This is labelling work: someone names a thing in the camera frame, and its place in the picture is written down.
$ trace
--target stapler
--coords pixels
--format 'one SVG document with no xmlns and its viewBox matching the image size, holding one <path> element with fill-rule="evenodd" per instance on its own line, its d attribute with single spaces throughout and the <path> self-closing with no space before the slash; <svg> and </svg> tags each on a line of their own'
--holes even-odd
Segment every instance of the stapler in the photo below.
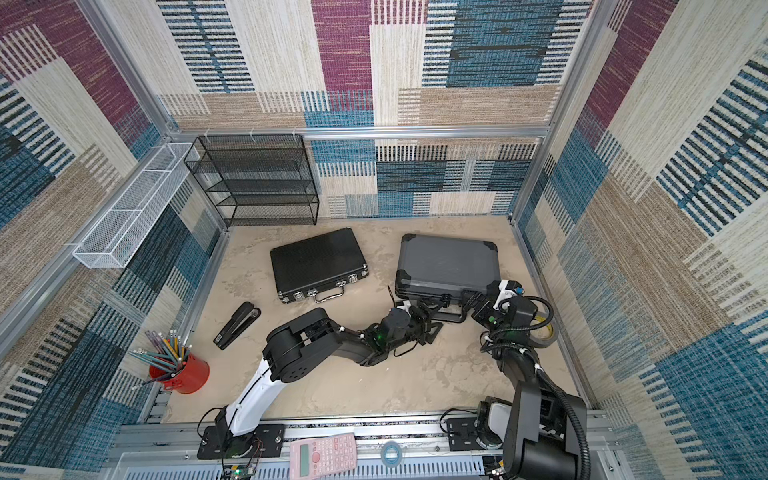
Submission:
<svg viewBox="0 0 768 480">
<path fill-rule="evenodd" d="M 261 309 L 251 302 L 243 302 L 232 314 L 232 318 L 214 338 L 217 347 L 224 350 L 233 342 L 251 323 L 261 316 Z"/>
</svg>

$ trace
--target white wire mesh basket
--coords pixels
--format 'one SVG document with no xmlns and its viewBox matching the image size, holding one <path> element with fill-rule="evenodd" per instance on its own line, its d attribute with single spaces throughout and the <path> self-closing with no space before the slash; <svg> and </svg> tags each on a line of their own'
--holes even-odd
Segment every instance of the white wire mesh basket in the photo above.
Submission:
<svg viewBox="0 0 768 480">
<path fill-rule="evenodd" d="M 74 257 L 88 268 L 125 268 L 189 174 L 182 159 L 188 151 L 197 155 L 191 147 L 165 144 L 91 228 Z"/>
</svg>

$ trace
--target striped fabric wall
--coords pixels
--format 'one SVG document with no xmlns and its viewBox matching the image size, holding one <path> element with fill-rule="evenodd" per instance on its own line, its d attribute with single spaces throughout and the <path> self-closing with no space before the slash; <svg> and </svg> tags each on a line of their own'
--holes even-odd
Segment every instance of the striped fabric wall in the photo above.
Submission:
<svg viewBox="0 0 768 480">
<path fill-rule="evenodd" d="M 183 130 L 547 123 L 592 0 L 101 0 Z"/>
<path fill-rule="evenodd" d="M 159 134 L 74 0 L 0 0 L 0 312 Z"/>
<path fill-rule="evenodd" d="M 307 142 L 321 218 L 506 215 L 538 138 Z"/>
<path fill-rule="evenodd" d="M 620 0 L 520 228 L 638 478 L 768 478 L 768 2 Z"/>
<path fill-rule="evenodd" d="M 136 422 L 149 376 L 126 352 L 180 324 L 220 236 L 190 182 L 124 270 L 80 266 L 0 362 L 0 477 L 96 478 Z"/>
</svg>

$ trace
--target pencil holder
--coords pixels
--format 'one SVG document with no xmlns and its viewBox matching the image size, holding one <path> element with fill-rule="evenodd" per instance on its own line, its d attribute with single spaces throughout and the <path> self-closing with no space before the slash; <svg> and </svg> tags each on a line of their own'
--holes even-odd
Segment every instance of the pencil holder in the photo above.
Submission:
<svg viewBox="0 0 768 480">
<path fill-rule="evenodd" d="M 179 392 L 179 393 L 192 393 L 200 389 L 205 385 L 208 380 L 208 374 L 210 373 L 210 367 L 208 364 L 196 356 L 190 354 L 187 358 L 187 364 L 184 368 L 176 374 L 172 379 L 162 382 L 163 388 L 167 392 Z M 156 379 L 159 376 L 165 375 L 160 369 L 153 366 L 149 367 L 149 375 Z"/>
</svg>

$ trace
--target calculator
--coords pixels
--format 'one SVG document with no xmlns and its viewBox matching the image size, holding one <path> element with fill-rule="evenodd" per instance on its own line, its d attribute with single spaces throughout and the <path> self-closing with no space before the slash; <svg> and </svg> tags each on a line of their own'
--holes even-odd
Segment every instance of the calculator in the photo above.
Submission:
<svg viewBox="0 0 768 480">
<path fill-rule="evenodd" d="M 354 433 L 290 443 L 290 480 L 313 480 L 357 468 Z"/>
</svg>

